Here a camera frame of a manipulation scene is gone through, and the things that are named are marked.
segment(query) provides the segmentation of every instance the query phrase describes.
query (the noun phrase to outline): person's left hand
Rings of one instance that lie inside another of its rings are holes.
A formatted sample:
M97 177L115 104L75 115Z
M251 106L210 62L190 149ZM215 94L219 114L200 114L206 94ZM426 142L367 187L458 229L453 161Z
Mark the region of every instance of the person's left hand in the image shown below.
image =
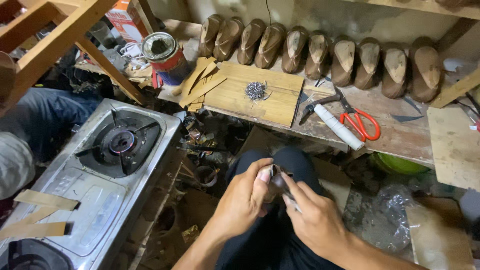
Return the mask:
M246 172L233 177L207 225L220 239L226 241L244 233L259 216L270 175L266 170L257 173L272 162L273 159L258 160Z

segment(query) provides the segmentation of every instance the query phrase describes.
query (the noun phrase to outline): metal tin can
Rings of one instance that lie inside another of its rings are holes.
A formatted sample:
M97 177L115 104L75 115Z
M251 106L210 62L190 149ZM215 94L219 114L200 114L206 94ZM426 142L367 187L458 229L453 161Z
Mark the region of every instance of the metal tin can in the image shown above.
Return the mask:
M148 35L142 42L142 53L163 82L169 86L180 85L190 73L180 45L168 33Z

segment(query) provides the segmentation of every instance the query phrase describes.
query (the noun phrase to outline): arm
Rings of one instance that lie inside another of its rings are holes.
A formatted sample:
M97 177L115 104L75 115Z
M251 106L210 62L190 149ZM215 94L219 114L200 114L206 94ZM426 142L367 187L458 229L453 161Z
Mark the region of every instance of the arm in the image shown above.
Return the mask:
M212 218L172 270L213 269L225 242L247 231L258 216L264 215L262 203L270 176L259 170L272 162L258 160L232 179Z
M295 183L284 173L282 176L302 211L296 211L290 199L283 197L295 234L318 256L346 270L426 270L348 232L332 200L316 194L303 182Z

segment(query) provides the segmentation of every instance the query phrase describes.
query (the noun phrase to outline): stainless steel stove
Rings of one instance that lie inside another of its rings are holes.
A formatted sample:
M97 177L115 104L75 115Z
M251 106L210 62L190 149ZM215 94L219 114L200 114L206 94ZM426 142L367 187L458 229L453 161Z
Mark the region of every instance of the stainless steel stove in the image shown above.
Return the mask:
M72 269L105 269L125 240L178 142L180 119L104 99L32 190L80 201L40 222L72 222L70 235L42 241L66 255ZM39 206L20 203L4 226ZM8 243L0 242L0 253Z

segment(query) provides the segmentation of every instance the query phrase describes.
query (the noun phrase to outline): person's leg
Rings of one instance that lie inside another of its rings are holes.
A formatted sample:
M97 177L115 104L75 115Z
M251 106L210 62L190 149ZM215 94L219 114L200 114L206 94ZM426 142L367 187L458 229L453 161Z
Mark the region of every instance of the person's leg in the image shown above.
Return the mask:
M273 158L275 164L293 173L295 182L304 181L315 193L324 195L324 188L318 182L315 168L308 154L295 147L285 147L279 150ZM285 211L285 204L281 204L277 224L282 231L281 234L285 235L285 244L273 262L273 269L341 269L330 261L316 255L295 235L292 222Z
M233 177L244 173L252 162L269 158L266 153L249 150L242 154L226 174L227 185ZM257 218L255 223L245 233L228 240L223 247L216 263L216 270L232 269L265 269L269 264L269 252L275 244L275 228L278 206L270 209L263 218Z

